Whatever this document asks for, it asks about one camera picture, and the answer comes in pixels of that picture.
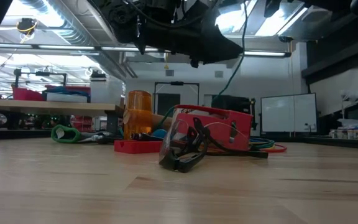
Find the whiteboard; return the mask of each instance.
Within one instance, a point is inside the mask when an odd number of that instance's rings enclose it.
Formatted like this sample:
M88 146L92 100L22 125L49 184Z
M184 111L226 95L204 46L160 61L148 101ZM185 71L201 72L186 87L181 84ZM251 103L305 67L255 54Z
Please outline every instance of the whiteboard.
M316 94L261 99L262 132L317 132Z
M316 94L295 95L295 131L317 132Z
M294 130L294 96L262 98L262 132Z

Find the door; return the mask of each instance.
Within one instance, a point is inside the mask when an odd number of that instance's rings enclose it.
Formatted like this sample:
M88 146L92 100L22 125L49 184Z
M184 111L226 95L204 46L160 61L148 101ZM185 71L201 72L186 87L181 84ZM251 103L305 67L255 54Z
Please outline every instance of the door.
M316 94L295 95L295 131L317 132Z
M159 115L165 115L172 106L180 104L180 94L158 93L157 97L157 114Z

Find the safety glasses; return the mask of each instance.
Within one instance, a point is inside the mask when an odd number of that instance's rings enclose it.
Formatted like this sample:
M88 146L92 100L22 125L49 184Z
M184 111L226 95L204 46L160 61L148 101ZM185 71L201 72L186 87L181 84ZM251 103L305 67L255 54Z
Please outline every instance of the safety glasses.
M176 120L163 140L159 164L169 170L188 172L205 155L267 158L267 152L250 151L247 143L248 139L235 125L203 126L197 117L193 118L193 125Z

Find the exposed duct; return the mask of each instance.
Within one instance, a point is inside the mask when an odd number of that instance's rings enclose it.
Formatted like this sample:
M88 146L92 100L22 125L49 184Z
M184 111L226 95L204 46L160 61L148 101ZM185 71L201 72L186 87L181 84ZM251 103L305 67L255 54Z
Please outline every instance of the exposed duct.
M20 2L26 6L34 8L41 15L48 14L50 7L52 7L60 18L65 21L64 25L59 27L65 28L65 30L55 30L54 32L71 45L99 45L99 43L91 36L91 34L84 28L69 8L61 2L61 0L20 0ZM120 80L125 80L126 72L106 52L101 52L99 55L90 55L88 57L97 61L101 68L110 75L114 75Z

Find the black device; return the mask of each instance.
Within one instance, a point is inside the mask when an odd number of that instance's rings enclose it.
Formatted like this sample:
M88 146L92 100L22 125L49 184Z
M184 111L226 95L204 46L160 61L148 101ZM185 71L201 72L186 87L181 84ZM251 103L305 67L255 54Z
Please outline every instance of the black device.
M219 16L214 0L211 7L196 1L181 19L181 0L88 0L111 25L121 43L133 42L144 54L146 45L189 55L191 66L237 58L242 47L225 38L215 25Z
M23 18L17 23L17 30L24 35L32 35L35 31L37 22L32 18Z

